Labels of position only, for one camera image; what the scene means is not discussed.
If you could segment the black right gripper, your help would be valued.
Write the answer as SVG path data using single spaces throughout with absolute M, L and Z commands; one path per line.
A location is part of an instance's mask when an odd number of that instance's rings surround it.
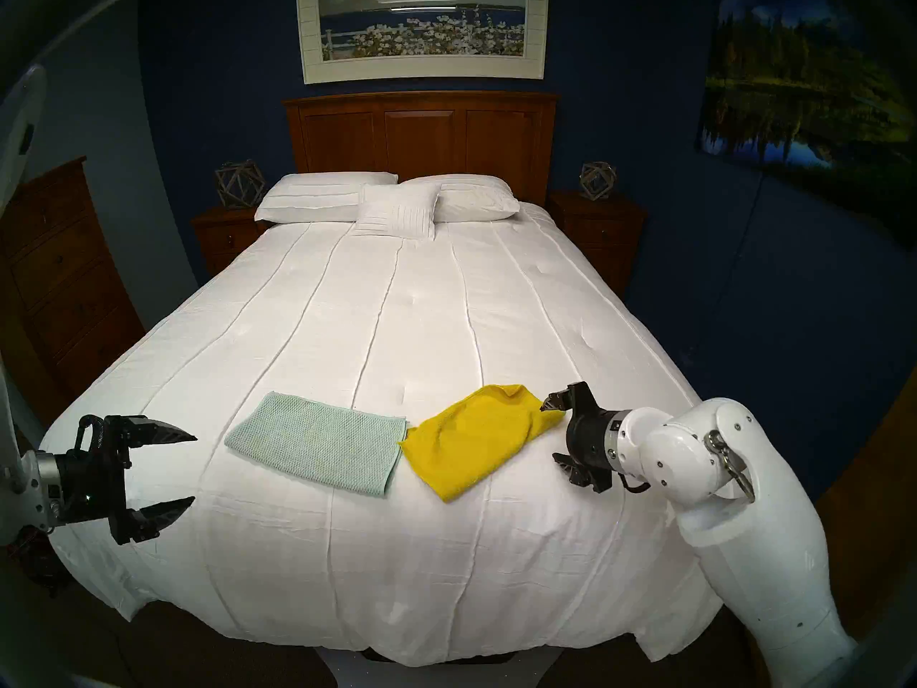
M 617 411 L 600 409 L 586 382 L 571 383 L 561 391 L 550 393 L 541 403 L 540 411 L 570 411 L 566 432 L 568 455 L 552 456 L 570 483 L 580 488 L 591 487 L 594 493 L 611 489 L 617 462 L 609 460 L 606 433 Z

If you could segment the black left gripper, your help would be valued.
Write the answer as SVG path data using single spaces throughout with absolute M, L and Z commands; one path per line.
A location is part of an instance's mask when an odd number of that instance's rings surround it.
M 140 509 L 126 506 L 129 448 L 197 441 L 177 426 L 147 416 L 81 417 L 74 445 L 56 456 L 60 526 L 106 518 L 116 544 L 157 539 L 192 505 L 194 496 Z

